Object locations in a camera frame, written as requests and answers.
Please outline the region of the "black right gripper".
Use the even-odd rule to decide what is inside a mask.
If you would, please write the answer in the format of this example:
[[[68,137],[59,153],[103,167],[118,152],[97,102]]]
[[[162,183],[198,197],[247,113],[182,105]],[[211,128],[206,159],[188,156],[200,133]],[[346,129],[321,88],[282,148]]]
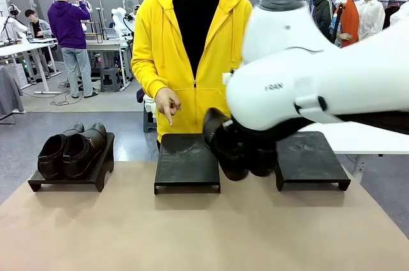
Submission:
[[[219,148],[226,155],[235,157],[244,155],[247,151],[243,135],[233,120],[222,122],[219,130]]]

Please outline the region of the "person's right hand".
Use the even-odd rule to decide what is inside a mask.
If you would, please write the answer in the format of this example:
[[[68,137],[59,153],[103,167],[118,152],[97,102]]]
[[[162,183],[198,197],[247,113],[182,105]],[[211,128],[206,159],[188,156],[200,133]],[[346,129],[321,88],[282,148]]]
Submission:
[[[155,96],[155,103],[158,112],[173,126],[173,116],[181,110],[181,102],[176,93],[169,88],[161,88]]]

